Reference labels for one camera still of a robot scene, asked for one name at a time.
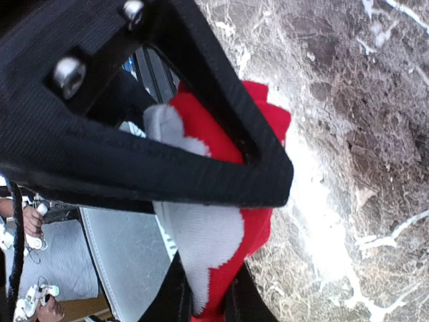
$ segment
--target wooden floor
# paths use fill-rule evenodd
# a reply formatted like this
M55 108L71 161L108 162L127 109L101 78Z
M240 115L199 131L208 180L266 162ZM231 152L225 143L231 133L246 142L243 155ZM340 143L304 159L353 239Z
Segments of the wooden floor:
M61 305L66 313L63 322L82 321L84 317L96 315L102 320L112 317L109 305L104 295L96 299L83 301L65 301Z

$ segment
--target brown marble surface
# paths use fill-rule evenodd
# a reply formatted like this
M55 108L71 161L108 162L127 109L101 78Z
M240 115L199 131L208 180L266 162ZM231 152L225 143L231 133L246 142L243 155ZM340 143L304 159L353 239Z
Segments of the brown marble surface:
M429 321L429 2L200 0L292 112L296 177L251 263L280 321Z

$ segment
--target white surface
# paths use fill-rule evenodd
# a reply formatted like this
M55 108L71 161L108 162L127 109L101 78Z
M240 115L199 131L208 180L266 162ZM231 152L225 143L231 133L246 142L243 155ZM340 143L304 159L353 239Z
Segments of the white surface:
M156 217L106 209L80 211L113 315L121 322L138 321L170 266Z

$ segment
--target finger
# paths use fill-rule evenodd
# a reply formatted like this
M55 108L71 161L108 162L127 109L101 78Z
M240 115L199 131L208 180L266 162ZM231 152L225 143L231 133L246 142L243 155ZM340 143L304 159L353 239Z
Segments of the finger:
M40 237L42 235L42 230L38 227L28 226L24 224L24 231L26 234L33 237Z
M57 302L55 301L54 297L50 297L48 302L46 303L46 308L50 311L55 309Z
M56 314L59 315L59 316L61 316L61 317L64 317L64 310L62 309L61 305L57 306L57 308L56 308Z
M43 221L41 219L38 219L35 217L27 218L27 221L36 227L41 227L42 223L43 223Z
M34 233L31 230L24 228L24 232L25 232L26 235L29 235L29 236L32 236L32 237L36 237L36 238L40 238L42 236L42 234L40 233L40 231Z
M34 218L42 218L43 216L37 211L35 210L33 207L29 208L30 213L32 214L32 216Z
M36 315L42 314L45 310L46 308L42 306L40 301L38 301L38 305L36 306Z

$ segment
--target bolt head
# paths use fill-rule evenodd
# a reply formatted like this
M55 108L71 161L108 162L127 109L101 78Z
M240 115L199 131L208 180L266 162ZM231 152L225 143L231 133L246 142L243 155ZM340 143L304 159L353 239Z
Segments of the bolt head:
M128 19L128 29L130 31L134 30L141 22L143 18L143 1L130 0L125 2L123 6L123 12L125 17Z
M64 57L54 69L54 82L64 99L71 99L79 90L86 75L86 66L77 58Z

